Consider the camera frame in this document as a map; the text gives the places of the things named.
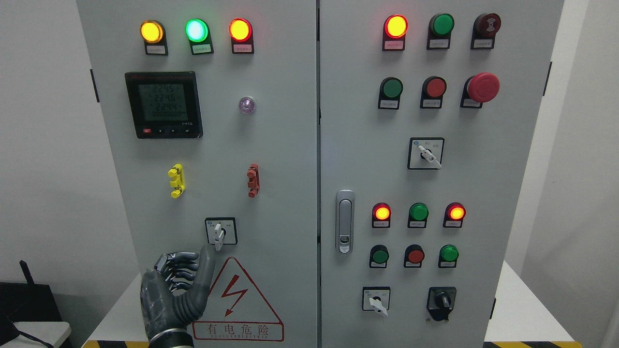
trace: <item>green push button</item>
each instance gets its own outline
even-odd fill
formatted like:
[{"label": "green push button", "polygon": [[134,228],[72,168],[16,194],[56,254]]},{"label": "green push button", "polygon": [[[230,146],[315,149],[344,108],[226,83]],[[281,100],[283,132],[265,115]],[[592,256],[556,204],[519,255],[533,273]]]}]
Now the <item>green push button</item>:
[{"label": "green push button", "polygon": [[454,262],[455,260],[458,259],[458,256],[460,255],[458,253],[458,248],[456,248],[453,245],[446,245],[444,247],[441,248],[441,259],[443,259],[446,262]]},{"label": "green push button", "polygon": [[454,18],[451,17],[451,14],[438,14],[432,18],[430,28],[436,36],[445,36],[453,30]]},{"label": "green push button", "polygon": [[428,207],[424,203],[415,203],[410,207],[409,214],[415,221],[424,221],[428,217]]},{"label": "green push button", "polygon": [[372,261],[378,264],[385,263],[387,262],[388,259],[389,259],[389,253],[384,250],[378,250],[372,254]]},{"label": "green push button", "polygon": [[383,85],[383,94],[389,98],[397,98],[402,93],[402,83],[398,79],[390,79]]}]

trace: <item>white switch handle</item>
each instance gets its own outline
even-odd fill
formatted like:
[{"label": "white switch handle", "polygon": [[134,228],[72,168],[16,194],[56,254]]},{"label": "white switch handle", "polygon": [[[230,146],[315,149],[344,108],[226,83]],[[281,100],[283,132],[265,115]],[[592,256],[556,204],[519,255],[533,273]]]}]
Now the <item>white switch handle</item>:
[{"label": "white switch handle", "polygon": [[224,231],[222,224],[215,225],[215,250],[220,251],[223,245]]},{"label": "white switch handle", "polygon": [[441,169],[443,167],[441,165],[441,162],[438,161],[438,159],[432,154],[432,152],[428,151],[425,147],[421,145],[417,146],[417,148],[419,149],[419,151],[422,152],[422,157],[426,161],[428,161],[428,163],[430,163],[433,167],[435,167],[436,169]]},{"label": "white switch handle", "polygon": [[370,306],[372,307],[372,309],[377,312],[378,314],[382,315],[382,316],[388,316],[389,314],[387,313],[387,308],[385,308],[383,306],[383,303],[380,300],[377,299],[373,299],[373,298],[368,298],[368,300],[370,301]]}]

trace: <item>green indicator light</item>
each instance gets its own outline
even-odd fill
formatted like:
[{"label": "green indicator light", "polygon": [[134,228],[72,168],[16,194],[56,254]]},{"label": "green indicator light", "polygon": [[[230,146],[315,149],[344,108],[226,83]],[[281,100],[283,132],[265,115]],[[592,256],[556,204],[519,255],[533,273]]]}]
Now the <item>green indicator light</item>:
[{"label": "green indicator light", "polygon": [[375,252],[374,254],[372,254],[372,260],[375,263],[379,263],[379,264],[385,263],[387,262],[388,259],[389,259],[389,253],[384,250],[379,250]]},{"label": "green indicator light", "polygon": [[458,253],[458,248],[456,248],[453,245],[446,245],[442,247],[440,254],[441,254],[441,259],[447,262],[454,262],[455,260],[458,259],[458,256],[460,255]]},{"label": "green indicator light", "polygon": [[410,218],[415,221],[424,221],[428,217],[428,207],[424,203],[416,203],[410,207]]},{"label": "green indicator light", "polygon": [[433,18],[432,32],[437,36],[447,35],[454,28],[454,18],[450,14],[440,14]]},{"label": "green indicator light", "polygon": [[185,25],[185,33],[193,42],[202,42],[209,36],[209,27],[200,19],[190,19]]},{"label": "green indicator light", "polygon": [[396,98],[402,93],[402,83],[396,79],[385,82],[383,93],[389,98]]}]

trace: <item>red triangle warning sign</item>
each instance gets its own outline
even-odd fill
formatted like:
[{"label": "red triangle warning sign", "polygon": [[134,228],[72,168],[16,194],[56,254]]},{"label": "red triangle warning sign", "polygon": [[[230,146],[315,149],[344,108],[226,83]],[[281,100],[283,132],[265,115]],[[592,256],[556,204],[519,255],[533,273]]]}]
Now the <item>red triangle warning sign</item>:
[{"label": "red triangle warning sign", "polygon": [[283,341],[284,323],[236,258],[227,258],[210,288],[195,339]]}]

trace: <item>lightning bolt symbol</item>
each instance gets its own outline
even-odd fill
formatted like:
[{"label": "lightning bolt symbol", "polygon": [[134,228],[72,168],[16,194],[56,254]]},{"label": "lightning bolt symbol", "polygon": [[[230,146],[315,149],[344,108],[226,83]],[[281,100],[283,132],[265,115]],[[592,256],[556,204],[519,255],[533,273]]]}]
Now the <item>lightning bolt symbol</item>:
[{"label": "lightning bolt symbol", "polygon": [[226,315],[225,316],[228,316],[228,315],[232,314],[232,308],[234,308],[234,306],[236,306],[236,304],[241,300],[241,298],[243,298],[243,296],[245,296],[245,293],[247,292],[247,289],[243,289],[243,290],[239,290],[239,291],[228,293],[228,291],[230,291],[230,289],[232,289],[234,284],[236,284],[236,281],[238,280],[238,278],[239,278],[239,276],[235,274],[234,277],[232,277],[232,280],[230,281],[230,283],[228,284],[228,287],[226,288],[226,290],[222,294],[222,298],[228,297],[228,296],[232,296],[232,295],[240,294],[240,296],[236,299],[236,301],[234,302],[232,307],[226,309]]}]

